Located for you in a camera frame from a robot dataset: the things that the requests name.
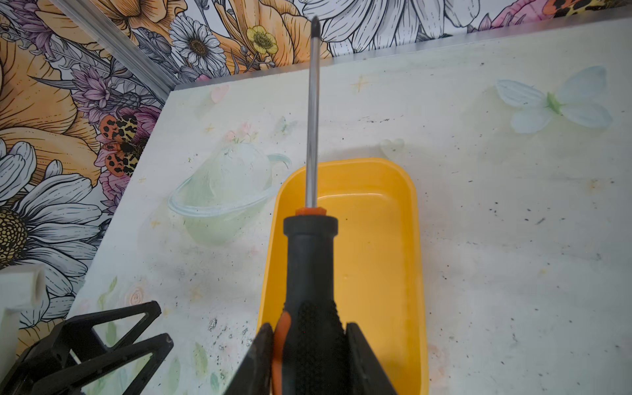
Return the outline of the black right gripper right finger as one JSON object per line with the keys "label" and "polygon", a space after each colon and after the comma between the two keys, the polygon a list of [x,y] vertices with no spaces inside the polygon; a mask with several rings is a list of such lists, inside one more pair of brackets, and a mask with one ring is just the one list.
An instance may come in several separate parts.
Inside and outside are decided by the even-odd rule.
{"label": "black right gripper right finger", "polygon": [[356,323],[347,324],[349,394],[397,395],[388,375]]}

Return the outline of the black orange screwdriver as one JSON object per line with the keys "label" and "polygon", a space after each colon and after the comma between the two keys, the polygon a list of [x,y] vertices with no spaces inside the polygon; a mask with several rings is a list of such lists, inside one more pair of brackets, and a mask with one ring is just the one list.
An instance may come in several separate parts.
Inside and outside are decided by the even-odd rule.
{"label": "black orange screwdriver", "polygon": [[288,240],[286,300],[273,340],[275,394],[345,394],[349,385],[345,332],[334,301],[334,239],[338,221],[318,205],[319,60],[321,26],[313,17],[305,204],[284,220]]}

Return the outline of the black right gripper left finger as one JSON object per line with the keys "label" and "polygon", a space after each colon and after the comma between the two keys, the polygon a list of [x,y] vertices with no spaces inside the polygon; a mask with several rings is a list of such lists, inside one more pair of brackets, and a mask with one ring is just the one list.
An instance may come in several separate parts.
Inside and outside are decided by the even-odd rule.
{"label": "black right gripper left finger", "polygon": [[273,337],[272,326],[263,324],[225,390],[225,395],[271,394]]}

